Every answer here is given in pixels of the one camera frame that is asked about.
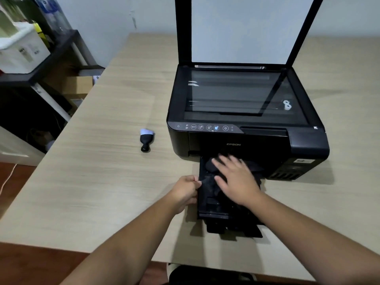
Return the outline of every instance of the reddish brown floor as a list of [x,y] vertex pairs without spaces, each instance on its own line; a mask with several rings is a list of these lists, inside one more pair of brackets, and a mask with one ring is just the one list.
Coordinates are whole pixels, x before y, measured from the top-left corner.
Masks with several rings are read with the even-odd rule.
[[[13,164],[0,163],[0,186],[9,176],[12,167]],[[34,169],[35,167],[17,165],[0,195],[0,218]],[[0,243],[0,284],[59,284],[87,255],[81,252]],[[257,279],[280,284],[316,284],[266,275],[257,275]],[[166,263],[151,262],[140,285],[160,285],[166,282]]]

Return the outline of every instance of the control panel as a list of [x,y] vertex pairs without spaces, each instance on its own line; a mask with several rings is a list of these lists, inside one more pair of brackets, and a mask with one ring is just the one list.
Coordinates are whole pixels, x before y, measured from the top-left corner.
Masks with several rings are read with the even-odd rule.
[[178,131],[244,134],[234,124],[168,122],[168,125],[170,128]]

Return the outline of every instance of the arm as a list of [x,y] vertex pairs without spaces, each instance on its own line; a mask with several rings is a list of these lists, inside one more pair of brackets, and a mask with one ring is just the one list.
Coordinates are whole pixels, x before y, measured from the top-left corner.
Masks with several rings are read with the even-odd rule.
[[320,284],[378,284],[380,256],[353,240],[292,210],[262,193],[247,166],[221,156],[214,165],[227,178],[216,176],[223,192],[250,209],[297,257]]
[[183,176],[173,189],[91,253],[61,285],[134,285],[143,276],[173,217],[197,202],[197,177]]

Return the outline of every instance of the black printer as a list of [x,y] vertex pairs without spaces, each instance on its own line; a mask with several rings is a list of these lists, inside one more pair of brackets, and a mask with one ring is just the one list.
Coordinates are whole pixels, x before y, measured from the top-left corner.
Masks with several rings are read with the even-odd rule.
[[[179,64],[167,124],[174,152],[255,162],[263,178],[291,181],[328,157],[325,128],[292,65],[322,0],[176,0]],[[243,231],[260,221],[205,192],[207,230]]]

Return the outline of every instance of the person's right arm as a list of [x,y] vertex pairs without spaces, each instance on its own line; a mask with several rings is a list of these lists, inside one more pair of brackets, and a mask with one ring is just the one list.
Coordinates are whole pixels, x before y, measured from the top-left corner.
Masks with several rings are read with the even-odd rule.
[[214,165],[215,180],[232,201],[250,209],[320,284],[380,284],[380,255],[260,191],[248,167],[233,156]]

